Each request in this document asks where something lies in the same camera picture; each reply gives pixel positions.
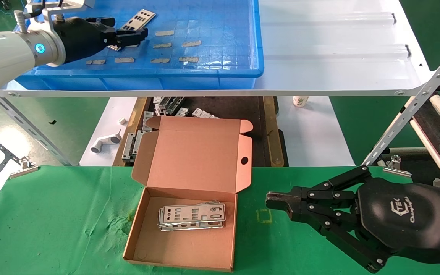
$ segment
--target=box lid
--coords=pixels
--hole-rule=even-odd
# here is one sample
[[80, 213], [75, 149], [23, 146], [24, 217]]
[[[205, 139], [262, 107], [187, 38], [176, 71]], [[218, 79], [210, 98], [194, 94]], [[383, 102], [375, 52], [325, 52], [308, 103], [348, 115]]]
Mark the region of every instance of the box lid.
[[251, 182], [248, 120], [155, 116], [146, 125], [132, 178], [148, 187], [237, 193]]

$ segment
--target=blue plastic bin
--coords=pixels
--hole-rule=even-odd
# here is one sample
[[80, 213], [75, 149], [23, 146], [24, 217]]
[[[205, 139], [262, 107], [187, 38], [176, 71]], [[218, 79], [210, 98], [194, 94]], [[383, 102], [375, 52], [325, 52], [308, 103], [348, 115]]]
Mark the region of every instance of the blue plastic bin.
[[[116, 28], [139, 10], [156, 13], [139, 47], [98, 54], [52, 68], [39, 66], [16, 80], [27, 89], [106, 91], [120, 89], [252, 89], [264, 71], [258, 0], [96, 0], [95, 7], [65, 17], [115, 17]], [[172, 36], [156, 31], [174, 30]], [[201, 41], [196, 47], [183, 42]], [[154, 49], [156, 44], [173, 44]], [[199, 62], [180, 62], [180, 57]], [[115, 63], [133, 57], [134, 63]], [[170, 58], [166, 64], [154, 58]], [[86, 65], [106, 59], [104, 65]]]

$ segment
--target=cardboard box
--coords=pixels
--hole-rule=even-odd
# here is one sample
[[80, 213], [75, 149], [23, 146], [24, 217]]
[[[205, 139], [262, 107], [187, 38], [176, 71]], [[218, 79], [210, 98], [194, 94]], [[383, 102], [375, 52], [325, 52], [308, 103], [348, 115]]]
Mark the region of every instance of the cardboard box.
[[[153, 117], [133, 166], [145, 185], [123, 258], [133, 264], [232, 272], [237, 193], [251, 182], [252, 130], [247, 120]], [[166, 205], [225, 203], [225, 227], [162, 232]]]

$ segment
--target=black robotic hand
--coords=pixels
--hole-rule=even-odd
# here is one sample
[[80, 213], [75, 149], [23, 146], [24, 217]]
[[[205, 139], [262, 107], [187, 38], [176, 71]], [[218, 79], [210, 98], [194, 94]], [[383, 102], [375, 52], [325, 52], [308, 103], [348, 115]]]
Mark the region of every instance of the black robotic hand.
[[105, 47], [115, 45], [126, 47], [140, 45], [148, 36], [148, 29], [124, 30], [113, 28], [114, 18], [79, 18], [71, 17], [64, 21], [54, 21], [54, 29], [66, 49], [66, 61], [97, 54]]
[[[356, 194], [343, 191], [358, 183]], [[266, 206], [309, 224], [371, 273], [391, 256], [440, 263], [440, 188], [373, 178], [361, 166], [312, 188], [269, 192]]]

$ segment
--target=bolt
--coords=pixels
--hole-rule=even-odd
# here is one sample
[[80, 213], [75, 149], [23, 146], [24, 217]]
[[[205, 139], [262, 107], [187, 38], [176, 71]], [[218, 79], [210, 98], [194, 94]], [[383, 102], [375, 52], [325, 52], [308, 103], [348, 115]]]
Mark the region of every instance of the bolt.
[[15, 16], [16, 23], [19, 27], [19, 32], [28, 33], [28, 30], [26, 29], [25, 15], [23, 14], [23, 11], [15, 10], [13, 11], [13, 14]]
[[400, 158], [399, 155], [392, 155], [392, 156], [391, 156], [391, 161], [392, 161], [393, 163], [400, 163], [400, 162], [402, 161], [402, 159]]

